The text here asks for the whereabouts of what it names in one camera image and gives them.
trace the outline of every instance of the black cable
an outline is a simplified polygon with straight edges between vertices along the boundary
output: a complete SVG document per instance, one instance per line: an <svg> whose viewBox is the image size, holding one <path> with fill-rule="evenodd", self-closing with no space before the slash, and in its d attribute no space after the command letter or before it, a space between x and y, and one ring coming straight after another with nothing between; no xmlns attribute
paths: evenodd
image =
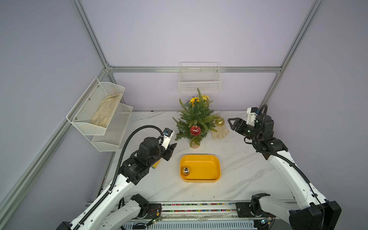
<svg viewBox="0 0 368 230"><path fill-rule="evenodd" d="M249 215L249 214L247 214L247 213L245 213L244 211L243 211L243 209L240 209L240 211L244 214L244 215L246 215L247 217L255 217L255 215Z"/></svg>
<svg viewBox="0 0 368 230"><path fill-rule="evenodd" d="M92 214L92 212L100 205L100 203L107 197L107 195L109 195L112 191L112 189L114 188L115 186L115 182L116 182L116 179L117 179L117 176L119 175L119 168L121 166L121 161L123 160L123 156L124 156L124 152L128 146L128 143L130 141L130 139L132 139L132 137L140 130L142 129L145 129L145 128L154 128L154 129L157 129L161 136L162 136L162 140L163 140L163 132L161 131L160 128L154 126L154 125L144 125L142 127L139 127L138 129L134 130L128 137L127 141L125 142L124 146L123 146L123 149L121 150L121 153L120 153L120 157L119 157L119 160L117 162L117 166L116 166L116 170L115 170L115 174L114 174L114 177L113 177L113 180L111 181L111 185L108 189L108 191L102 195L102 197L96 202L96 204L94 204L92 206L92 208L86 213L86 215L83 216L83 218L78 222L78 224L73 228L73 230L77 230L81 225L84 224L84 222L86 221L86 219Z"/></svg>
<svg viewBox="0 0 368 230"><path fill-rule="evenodd" d="M137 224L136 224L136 226L137 226L137 225L144 225L144 226L148 227L148 226L152 225L152 224L154 223L154 221L155 221L159 216L160 216L160 215L155 216L155 217L154 217L152 220L150 220L148 223L137 223Z"/></svg>
<svg viewBox="0 0 368 230"><path fill-rule="evenodd" d="M275 220L276 220L276 217L272 217L272 223L271 223L271 226L268 225L268 230L270 230L273 226L273 224L275 223Z"/></svg>
<svg viewBox="0 0 368 230"><path fill-rule="evenodd" d="M311 185L310 185L310 180L307 178L307 176L295 165L294 162L290 161L289 159L287 159L286 157L282 156L282 155L279 155L277 153L273 153L273 152L268 152L268 151L263 151L263 150L260 150L257 146L256 146L256 143L260 143L260 140L258 139L258 134L260 133L261 131L258 131L254 137L253 137L253 140L252 140L252 145L254 147L254 149L256 150L256 152L260 152L260 153L264 153L264 154L269 154L269 155L272 155L272 156L275 156L275 157L278 157L278 158L281 158L282 160L284 160L285 162L287 162L291 167L293 167L299 174L300 176L306 181L306 183L308 184L309 188L311 189L311 192L313 193L313 196L317 199L318 203L322 206L322 223L321 223L321 230L323 229L323 221L325 219L325 207L322 205L322 203L319 201L317 195L314 193Z"/></svg>
<svg viewBox="0 0 368 230"><path fill-rule="evenodd" d="M244 142L245 142L246 144L251 145L251 144L252 144L252 142L246 142L246 141L245 141L246 139L247 139L247 137L244 137Z"/></svg>
<svg viewBox="0 0 368 230"><path fill-rule="evenodd" d="M158 139L158 140L159 140L159 139L161 139L161 143L160 143L160 145L162 145L162 143L163 143L163 135L162 135L162 136L157 137L157 139Z"/></svg>
<svg viewBox="0 0 368 230"><path fill-rule="evenodd" d="M263 124L263 122L265 120L267 109L268 109L268 105L267 104L262 105L262 107L259 109L259 113L258 114L261 114L262 113L262 124Z"/></svg>
<svg viewBox="0 0 368 230"><path fill-rule="evenodd" d="M120 209L121 205L123 205L123 206L125 205L124 197L120 199L117 209Z"/></svg>

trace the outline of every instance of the yellow flower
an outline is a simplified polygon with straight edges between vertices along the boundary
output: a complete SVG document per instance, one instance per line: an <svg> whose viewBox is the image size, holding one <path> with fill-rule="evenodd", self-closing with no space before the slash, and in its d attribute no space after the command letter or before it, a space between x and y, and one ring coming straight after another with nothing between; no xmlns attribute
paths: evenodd
<svg viewBox="0 0 368 230"><path fill-rule="evenodd" d="M199 102L198 97L195 97L195 98L190 99L190 102L192 103L192 107L194 107L194 102L195 101Z"/></svg>
<svg viewBox="0 0 368 230"><path fill-rule="evenodd" d="M207 95L202 95L202 99L203 99L204 101L208 102L208 101L209 101L209 96L207 96Z"/></svg>

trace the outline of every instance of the aluminum frame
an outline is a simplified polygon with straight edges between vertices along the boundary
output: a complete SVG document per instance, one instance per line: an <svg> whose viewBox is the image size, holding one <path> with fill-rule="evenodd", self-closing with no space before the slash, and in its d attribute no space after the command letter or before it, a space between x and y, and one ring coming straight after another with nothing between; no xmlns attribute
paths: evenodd
<svg viewBox="0 0 368 230"><path fill-rule="evenodd" d="M292 58L295 55L296 50L300 46L301 41L305 37L306 32L308 31L312 21L316 17L318 11L320 10L321 6L323 5L325 0L315 0L310 8L301 28L298 31L297 36L295 37L289 51L287 52L281 67L270 67L270 66L228 66L228 67L220 67L220 72L275 72L276 76L273 79L264 99L262 100L261 105L268 102L269 98L275 91L278 83L283 76L283 73L287 69L289 63L291 62ZM116 83L115 78L113 76L114 72L179 72L179 66L169 66L169 67L153 67L153 66L110 66L107 62L105 55L101 49L101 46L97 40L95 32L92 29L92 25L87 17L85 9L81 0L71 0L73 6L75 7L76 13L83 25L86 33L89 36L90 42L95 49L98 58L103 66L103 69L98 75L99 80L103 80L105 77L109 77L111 82L114 84ZM83 97L77 102L78 106L75 106L77 112L79 107L83 104L83 101L86 99L91 92L91 90L95 87L92 84L83 94ZM38 154L36 159L32 162L30 167L27 171L22 175L19 179L17 184L5 198L3 203L0 205L0 230L4 229L11 217L17 211L18 207L20 206L21 202L26 197L29 190L32 188L33 184L35 183L36 179L43 171L51 157L53 156L55 150L63 140L65 134L67 133L68 129L71 127L71 124L64 119L64 121L60 124L59 128L56 132L51 136L50 140Z"/></svg>
<svg viewBox="0 0 368 230"><path fill-rule="evenodd" d="M300 43L302 42L302 40L305 37L306 32L308 31L309 27L311 26L313 20L315 19L315 17L317 16L319 10L321 9L323 3L325 2L325 0L315 0L311 6L311 8L308 11L307 16L305 17L303 24L301 25L298 34L296 35L291 47L289 48L289 51L287 52L282 65L281 65L281 71L280 73L276 73L275 78L273 79L269 89L266 92L265 97L263 98L261 104L259 107L261 107L262 105L266 104L270 97L272 96L273 92L275 91L277 85L279 84L282 76L284 75L284 72L286 71L287 67L289 66L292 58L294 57L297 49L300 46Z"/></svg>
<svg viewBox="0 0 368 230"><path fill-rule="evenodd" d="M110 66L110 72L180 72L180 66ZM220 66L219 72L274 72L281 71L280 66Z"/></svg>

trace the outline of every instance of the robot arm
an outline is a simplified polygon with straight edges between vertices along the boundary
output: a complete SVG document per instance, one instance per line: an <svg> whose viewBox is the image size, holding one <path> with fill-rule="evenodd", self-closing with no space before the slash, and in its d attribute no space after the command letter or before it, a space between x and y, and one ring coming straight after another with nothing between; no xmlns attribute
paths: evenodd
<svg viewBox="0 0 368 230"><path fill-rule="evenodd" d="M334 229L341 213L340 206L336 201L328 201L310 183L283 142L273 137L273 120L266 115L267 105L261 109L248 108L247 113L247 121L240 118L228 119L231 129L245 136L244 142L252 144L257 152L271 162L298 204L298 207L294 207L269 194L256 194L252 196L251 212L256 216L271 213L289 223L294 230Z"/></svg>
<svg viewBox="0 0 368 230"><path fill-rule="evenodd" d="M139 149L131 154L122 165L121 161L125 148L133 135L143 128L155 128L160 131L159 138L147 137L140 144ZM114 230L120 228L125 222L135 218L144 217L148 210L148 201L140 194L132 199L121 209L108 214L116 204L124 197L126 192L149 172L149 168L161 158L169 160L176 144L169 144L174 136L174 131L165 128L162 132L159 128L146 125L135 130L127 139L121 152L114 179L109 186L95 199L95 201L71 223L63 222L57 230Z"/></svg>

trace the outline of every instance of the red ornament ball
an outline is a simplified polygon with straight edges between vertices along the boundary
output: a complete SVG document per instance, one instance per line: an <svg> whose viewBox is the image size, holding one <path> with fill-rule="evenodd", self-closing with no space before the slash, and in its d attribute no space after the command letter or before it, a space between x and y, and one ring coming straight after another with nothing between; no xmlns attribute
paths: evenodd
<svg viewBox="0 0 368 230"><path fill-rule="evenodd" d="M198 136L201 134L201 128L198 125L194 125L190 128L190 133L193 136Z"/></svg>

